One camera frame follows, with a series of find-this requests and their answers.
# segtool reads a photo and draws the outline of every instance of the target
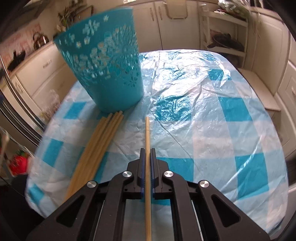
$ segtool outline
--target silver bolt head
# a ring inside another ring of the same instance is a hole
[[[94,188],[96,186],[96,182],[95,181],[89,181],[88,183],[87,183],[87,187],[88,188]]]
[[[209,185],[210,185],[209,182],[206,180],[200,181],[200,186],[202,188],[207,188]]]
[[[165,171],[163,174],[165,177],[172,177],[174,175],[172,171]]]
[[[130,176],[132,175],[132,172],[130,172],[130,171],[125,171],[125,172],[122,173],[122,175],[123,175],[124,177],[130,177]]]

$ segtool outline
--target cabinet door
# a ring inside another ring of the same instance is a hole
[[[155,2],[163,50],[200,49],[197,2],[186,1],[188,17],[170,19],[162,1]]]
[[[162,50],[157,17],[152,2],[133,7],[139,52]]]
[[[29,108],[35,113],[35,115],[39,115],[41,113],[41,110],[36,105],[36,103],[32,100],[32,98],[28,95],[26,90],[23,88],[21,83],[19,82],[18,78],[14,75],[11,77],[11,81],[13,85],[15,86],[18,93],[21,95],[23,100],[26,102],[26,104],[29,106]]]
[[[260,14],[257,46],[252,71],[275,94],[285,70],[289,50],[289,30],[278,19]]]
[[[11,80],[12,80],[13,84],[15,84],[15,83],[18,82],[16,76],[11,77]],[[33,129],[35,129],[39,133],[42,133],[42,131],[36,126],[36,124],[31,120],[31,118],[27,115],[27,113],[19,105],[19,103],[17,102],[17,100],[14,97],[14,95],[11,93],[10,89],[8,88],[8,86],[7,85],[2,85],[1,86],[1,91],[2,91],[3,95],[5,96],[5,98],[7,99],[7,101],[11,104],[11,106],[13,107],[13,109],[21,116],[21,118],[30,127],[32,127]],[[31,103],[30,102],[27,102],[27,101],[26,101],[26,103],[29,106],[29,108],[31,108],[37,116],[40,114],[40,109],[37,106],[31,105]]]
[[[279,135],[286,158],[296,150],[296,129],[289,111],[286,109],[281,97],[278,93],[276,93],[274,97],[280,105],[281,111],[275,112],[272,117],[272,121]]]
[[[288,61],[278,93],[296,123],[296,67],[290,61]]]
[[[62,68],[46,80],[32,98],[41,109],[46,108],[51,106],[51,98],[49,96],[51,90],[54,90],[62,101],[76,81],[77,79],[71,69],[67,64],[64,64]]]
[[[19,81],[32,96],[35,91],[59,69],[65,61],[55,44],[42,47],[38,54],[31,58],[17,73]]]

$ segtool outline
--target blue and white checkered tablecloth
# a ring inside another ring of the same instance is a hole
[[[210,181],[272,232],[287,208],[287,168],[273,123],[247,81],[212,52],[155,51],[140,58],[145,95],[124,112],[95,180],[110,180],[139,157],[148,115],[151,147],[159,159],[188,181]],[[104,115],[77,82],[50,121],[26,190],[28,203],[44,217],[62,204],[79,157]],[[172,230],[169,202],[153,200],[153,240],[173,240]],[[123,240],[144,239],[144,203],[129,200]]]

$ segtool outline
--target strawberry decoration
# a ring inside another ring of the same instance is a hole
[[[25,174],[27,172],[29,154],[23,150],[19,150],[10,160],[9,169],[12,175]]]

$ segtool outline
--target cabinet handle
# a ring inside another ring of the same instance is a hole
[[[22,90],[22,88],[20,87],[20,85],[19,85],[18,83],[15,83],[15,87],[17,88],[17,91],[18,91],[20,94],[24,93],[23,90]]]
[[[151,15],[151,17],[152,17],[152,21],[154,21],[154,15],[153,15],[152,8],[150,8],[150,15]]]
[[[45,65],[43,65],[43,68],[45,69],[50,63],[52,62],[52,60],[50,59],[50,60],[48,60],[47,62],[46,62],[46,64]]]
[[[159,13],[159,16],[160,16],[160,20],[163,19],[163,15],[161,14],[161,8],[160,6],[158,6],[158,13]]]

